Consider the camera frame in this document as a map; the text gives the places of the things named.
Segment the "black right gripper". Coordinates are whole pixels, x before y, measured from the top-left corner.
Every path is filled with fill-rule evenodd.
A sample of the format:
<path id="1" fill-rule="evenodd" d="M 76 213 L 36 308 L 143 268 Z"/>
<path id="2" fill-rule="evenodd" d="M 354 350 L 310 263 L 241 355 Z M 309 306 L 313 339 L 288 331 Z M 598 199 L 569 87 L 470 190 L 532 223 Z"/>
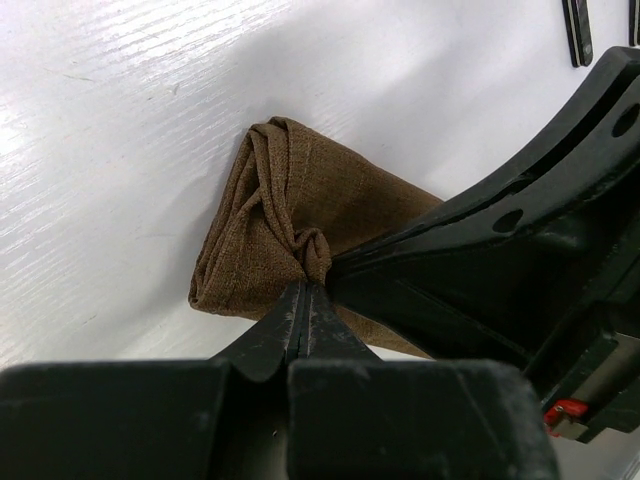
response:
<path id="1" fill-rule="evenodd" d="M 519 225 L 550 280 L 532 310 L 544 328 L 525 368 L 546 431 L 582 443 L 639 426 L 639 169 L 610 173 Z"/>

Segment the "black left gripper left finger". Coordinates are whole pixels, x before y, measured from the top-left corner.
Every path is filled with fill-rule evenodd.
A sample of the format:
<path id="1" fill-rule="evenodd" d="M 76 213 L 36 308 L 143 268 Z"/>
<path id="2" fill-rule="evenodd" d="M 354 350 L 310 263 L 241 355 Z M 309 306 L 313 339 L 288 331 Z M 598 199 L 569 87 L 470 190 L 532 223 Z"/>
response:
<path id="1" fill-rule="evenodd" d="M 204 360 L 33 363 L 1 374 L 5 479 L 282 479 L 305 287 Z"/>

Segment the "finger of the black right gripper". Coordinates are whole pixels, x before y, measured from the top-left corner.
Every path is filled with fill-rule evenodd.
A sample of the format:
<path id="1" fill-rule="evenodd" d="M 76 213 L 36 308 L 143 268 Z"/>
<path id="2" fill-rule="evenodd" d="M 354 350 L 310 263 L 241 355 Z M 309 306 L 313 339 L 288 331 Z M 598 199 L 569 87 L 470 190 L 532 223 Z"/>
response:
<path id="1" fill-rule="evenodd" d="M 434 248 L 420 238 L 335 258 L 332 296 L 438 359 L 487 358 L 560 370 L 569 347 L 546 349 L 560 324 L 563 277 L 600 245 L 597 234 L 499 235 Z"/>
<path id="2" fill-rule="evenodd" d="M 552 120 L 509 161 L 488 177 L 429 212 L 337 256 L 335 270 L 358 270 L 367 257 L 432 227 L 460 221 L 516 194 L 562 161 L 613 109 L 639 78 L 639 51 L 614 46 L 605 51 L 576 92 Z"/>

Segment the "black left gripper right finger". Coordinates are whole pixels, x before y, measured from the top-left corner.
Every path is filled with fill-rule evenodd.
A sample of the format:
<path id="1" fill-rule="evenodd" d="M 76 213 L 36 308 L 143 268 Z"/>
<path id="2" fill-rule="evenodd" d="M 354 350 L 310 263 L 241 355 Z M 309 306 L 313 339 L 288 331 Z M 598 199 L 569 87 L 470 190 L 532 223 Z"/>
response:
<path id="1" fill-rule="evenodd" d="M 297 288 L 293 479 L 554 479 L 538 399 L 492 360 L 383 361 L 318 286 Z"/>

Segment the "brown cloth napkin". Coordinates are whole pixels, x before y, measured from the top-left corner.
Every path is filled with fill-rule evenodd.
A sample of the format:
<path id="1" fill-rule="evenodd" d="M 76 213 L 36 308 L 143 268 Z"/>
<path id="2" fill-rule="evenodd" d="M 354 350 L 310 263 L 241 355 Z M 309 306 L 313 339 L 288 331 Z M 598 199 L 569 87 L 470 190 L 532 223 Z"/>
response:
<path id="1" fill-rule="evenodd" d="M 255 124 L 197 257 L 188 302 L 259 320 L 290 284 L 325 287 L 336 256 L 440 202 L 297 121 Z"/>

